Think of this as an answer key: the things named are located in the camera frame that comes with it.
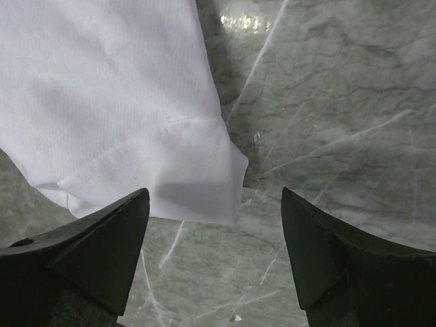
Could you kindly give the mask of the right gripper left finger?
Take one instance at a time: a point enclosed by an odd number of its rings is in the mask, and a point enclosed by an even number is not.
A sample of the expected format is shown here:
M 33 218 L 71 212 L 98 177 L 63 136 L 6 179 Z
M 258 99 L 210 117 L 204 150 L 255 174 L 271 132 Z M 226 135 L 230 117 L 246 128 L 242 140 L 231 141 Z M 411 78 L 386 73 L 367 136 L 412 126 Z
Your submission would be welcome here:
M 116 326 L 149 220 L 139 189 L 1 249 L 2 326 Z

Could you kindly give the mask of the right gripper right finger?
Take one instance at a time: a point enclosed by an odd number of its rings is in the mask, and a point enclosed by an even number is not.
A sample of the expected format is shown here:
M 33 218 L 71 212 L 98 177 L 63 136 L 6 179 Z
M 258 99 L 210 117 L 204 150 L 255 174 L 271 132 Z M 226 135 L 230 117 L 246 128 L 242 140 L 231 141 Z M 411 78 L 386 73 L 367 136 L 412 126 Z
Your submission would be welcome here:
M 289 189 L 281 218 L 310 326 L 434 326 L 435 254 L 382 239 Z

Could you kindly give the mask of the white t shirt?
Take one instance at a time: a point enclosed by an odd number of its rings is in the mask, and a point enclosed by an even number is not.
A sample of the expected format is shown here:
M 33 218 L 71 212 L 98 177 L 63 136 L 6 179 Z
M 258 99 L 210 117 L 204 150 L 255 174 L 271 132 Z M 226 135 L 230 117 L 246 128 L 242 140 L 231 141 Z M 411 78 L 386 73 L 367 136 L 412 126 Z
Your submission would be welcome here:
M 194 1 L 2 1 L 1 149 L 82 218 L 233 224 L 247 158 L 221 115 Z

